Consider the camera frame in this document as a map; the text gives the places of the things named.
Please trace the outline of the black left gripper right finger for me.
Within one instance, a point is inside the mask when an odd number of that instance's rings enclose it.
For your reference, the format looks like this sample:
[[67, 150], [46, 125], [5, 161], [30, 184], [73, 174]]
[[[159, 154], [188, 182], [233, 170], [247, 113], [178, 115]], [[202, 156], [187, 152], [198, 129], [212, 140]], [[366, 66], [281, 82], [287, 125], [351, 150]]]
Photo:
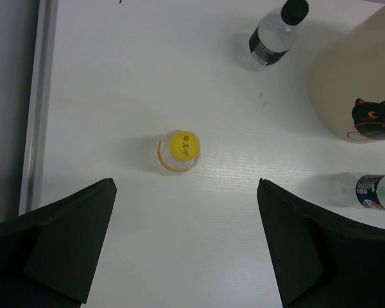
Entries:
[[257, 201], [283, 307], [385, 307], [385, 229], [265, 179]]

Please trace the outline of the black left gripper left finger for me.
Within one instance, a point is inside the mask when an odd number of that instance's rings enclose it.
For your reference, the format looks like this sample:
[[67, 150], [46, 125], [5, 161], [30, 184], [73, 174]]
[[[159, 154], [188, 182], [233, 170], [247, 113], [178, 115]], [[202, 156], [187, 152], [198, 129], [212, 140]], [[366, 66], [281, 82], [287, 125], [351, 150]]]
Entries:
[[0, 223], [0, 307], [87, 302], [117, 187], [102, 179]]

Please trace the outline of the yellow cap orange bottle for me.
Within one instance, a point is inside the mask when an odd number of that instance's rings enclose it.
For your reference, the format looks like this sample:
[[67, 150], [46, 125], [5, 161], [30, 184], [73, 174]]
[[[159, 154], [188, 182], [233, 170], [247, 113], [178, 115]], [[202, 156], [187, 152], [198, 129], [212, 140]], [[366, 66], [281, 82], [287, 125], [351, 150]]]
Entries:
[[200, 140], [191, 131], [168, 132], [160, 137], [156, 153], [157, 161], [163, 172], [180, 175], [197, 165], [201, 153]]

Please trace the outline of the cream bin with black ears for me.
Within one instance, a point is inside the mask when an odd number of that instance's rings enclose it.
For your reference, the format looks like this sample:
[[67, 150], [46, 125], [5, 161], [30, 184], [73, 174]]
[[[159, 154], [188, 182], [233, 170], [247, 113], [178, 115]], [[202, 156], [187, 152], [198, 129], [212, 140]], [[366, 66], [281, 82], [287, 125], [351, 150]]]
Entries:
[[385, 141], [385, 6], [317, 56], [310, 94], [336, 137]]

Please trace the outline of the black cap bottle near bin back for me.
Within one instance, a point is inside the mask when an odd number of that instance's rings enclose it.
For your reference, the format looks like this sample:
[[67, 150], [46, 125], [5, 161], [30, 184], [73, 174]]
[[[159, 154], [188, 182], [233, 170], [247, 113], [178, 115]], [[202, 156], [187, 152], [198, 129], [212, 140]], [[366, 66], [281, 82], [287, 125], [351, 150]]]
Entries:
[[248, 41], [257, 67], [263, 69], [274, 65], [292, 48], [299, 25], [308, 13], [306, 0], [287, 0], [260, 20]]

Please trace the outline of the blue label clear bottle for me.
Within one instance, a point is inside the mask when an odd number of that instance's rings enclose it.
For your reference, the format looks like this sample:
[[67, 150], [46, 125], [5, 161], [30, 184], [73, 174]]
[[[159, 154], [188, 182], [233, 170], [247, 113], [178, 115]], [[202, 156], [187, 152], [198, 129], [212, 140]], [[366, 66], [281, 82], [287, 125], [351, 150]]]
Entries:
[[385, 211], [385, 175], [338, 174], [334, 177], [334, 199], [344, 207]]

